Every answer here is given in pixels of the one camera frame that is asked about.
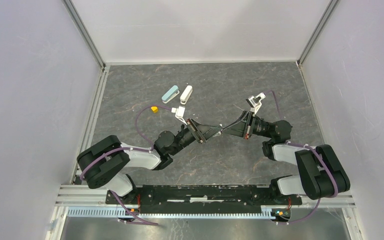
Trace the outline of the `white stapler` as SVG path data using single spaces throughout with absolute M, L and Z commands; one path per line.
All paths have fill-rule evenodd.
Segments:
M 191 85 L 187 85 L 179 98 L 182 105 L 185 105 L 188 102 L 192 92 L 193 87 Z

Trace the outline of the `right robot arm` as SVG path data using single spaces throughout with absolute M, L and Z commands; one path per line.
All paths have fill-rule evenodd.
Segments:
M 223 127 L 221 133 L 249 139 L 263 136 L 263 155 L 272 161 L 295 165 L 297 175 L 280 177 L 272 181 L 269 199 L 282 204 L 289 195 L 305 195 L 312 200 L 334 198 L 350 190 L 351 182 L 334 149 L 328 144 L 310 146 L 290 141 L 292 125 L 286 120 L 267 122 L 250 111 L 244 111 L 233 123 Z

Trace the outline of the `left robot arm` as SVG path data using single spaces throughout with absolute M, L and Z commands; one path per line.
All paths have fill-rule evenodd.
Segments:
M 90 189 L 106 188 L 125 204 L 131 204 L 137 198 L 137 190 L 132 178 L 121 173 L 123 168 L 162 170 L 173 162 L 174 155 L 191 143 L 205 143 L 222 131 L 221 125 L 201 124 L 188 119 L 177 134 L 161 132 L 149 148 L 129 145 L 110 135 L 78 155 L 80 179 Z

